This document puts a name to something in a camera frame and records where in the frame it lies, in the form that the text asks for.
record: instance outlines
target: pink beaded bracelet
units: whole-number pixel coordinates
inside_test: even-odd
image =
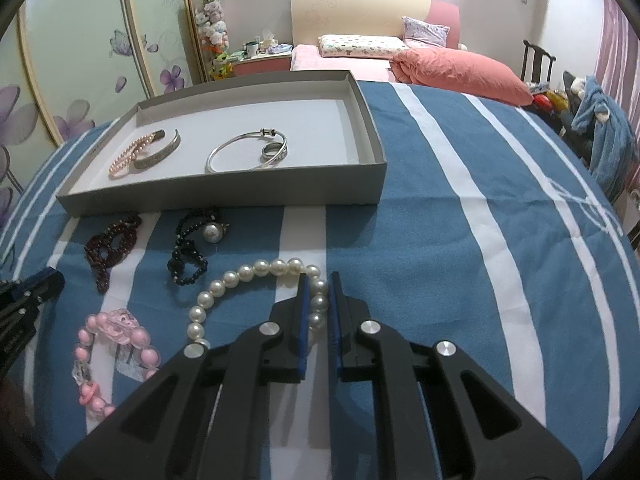
[[[152,377],[160,365],[160,352],[151,346],[149,332],[140,326],[138,320],[126,308],[111,312],[99,312],[86,318],[84,326],[78,330],[79,343],[74,349],[74,369],[72,375],[78,384],[78,402],[95,416],[109,416],[116,409],[100,396],[100,386],[92,380],[91,354],[98,332],[108,339],[129,347],[133,358],[146,369],[145,381]]]

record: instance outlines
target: pillow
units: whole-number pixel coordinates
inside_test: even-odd
[[[399,82],[466,92],[515,106],[530,105],[527,86],[505,64],[453,48],[412,48],[391,58]]]
[[[412,48],[427,48],[430,46],[447,46],[449,27],[445,25],[431,25],[408,16],[403,16],[404,43]]]
[[[389,59],[408,47],[395,36],[325,34],[318,38],[322,57],[375,57]]]

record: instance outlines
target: silver bangle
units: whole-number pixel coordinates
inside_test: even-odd
[[[213,161],[213,157],[215,157],[223,148],[226,148],[232,142],[236,142],[236,140],[241,139],[249,139],[251,137],[257,137],[259,139],[273,139],[278,135],[282,138],[282,142],[270,142],[262,149],[262,155],[260,157],[261,160],[265,160],[262,164],[251,168],[252,170],[263,170],[268,165],[273,164],[274,162],[281,160],[287,156],[287,137],[284,134],[280,133],[278,130],[274,130],[273,128],[262,128],[259,132],[248,132],[246,134],[238,135],[237,137],[233,137],[232,139],[227,140],[220,144],[217,148],[215,148],[209,156],[207,157],[207,163],[205,164],[205,172],[206,173],[217,173],[216,170],[213,169],[211,165]],[[273,153],[275,144],[279,145],[279,149],[275,152],[274,155],[268,155],[268,153]]]
[[[156,137],[154,140],[162,139],[164,137],[164,130],[158,130],[155,135]],[[178,130],[176,130],[174,140],[172,140],[162,150],[159,150],[153,155],[144,157],[138,156],[139,153],[136,154],[136,156],[133,158],[133,167],[137,170],[147,170],[148,168],[155,166],[161,160],[166,159],[175,151],[178,146],[180,146],[180,134],[178,133]]]

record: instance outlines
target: ring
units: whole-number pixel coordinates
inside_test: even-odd
[[[205,172],[217,173],[216,170],[214,170],[213,166],[211,165],[213,161],[213,157],[215,157],[223,148],[226,148],[232,142],[236,142],[236,140],[241,140],[241,139],[249,139],[251,137],[257,137],[259,139],[269,139],[269,138],[273,139],[276,135],[282,138],[282,142],[270,142],[264,147],[264,149],[262,150],[262,155],[260,156],[261,160],[264,160],[268,156],[269,157],[268,160],[265,160],[262,164],[255,166],[254,168],[250,168],[251,170],[264,170],[265,168],[267,168],[268,165],[273,164],[274,162],[287,156],[287,137],[285,137],[284,134],[280,133],[278,130],[274,130],[273,128],[262,128],[258,132],[248,132],[246,134],[238,135],[237,137],[233,137],[227,140],[226,142],[223,142],[217,148],[213,149],[211,153],[209,153],[209,156],[207,157],[207,163],[205,164]],[[273,144],[278,144],[279,149],[274,155],[269,156],[265,153],[265,148],[268,148]]]
[[[160,130],[160,132],[162,132],[162,135],[154,140],[162,139],[164,137],[164,130]],[[148,168],[151,168],[161,160],[164,160],[169,155],[171,155],[178,146],[180,146],[180,134],[178,133],[178,130],[176,130],[174,140],[172,140],[162,150],[159,150],[153,155],[144,156],[142,158],[139,157],[138,156],[139,153],[137,153],[133,157],[133,167],[136,168],[137,170],[146,170]]]
[[[109,176],[115,177],[134,160],[142,150],[156,140],[164,137],[164,130],[158,130],[152,134],[146,134],[134,140],[109,167]]]

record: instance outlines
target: headboard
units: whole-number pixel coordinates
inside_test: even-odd
[[[460,12],[437,0],[291,0],[293,44],[318,44],[323,34],[402,38],[402,17],[450,27],[447,47],[458,48]]]

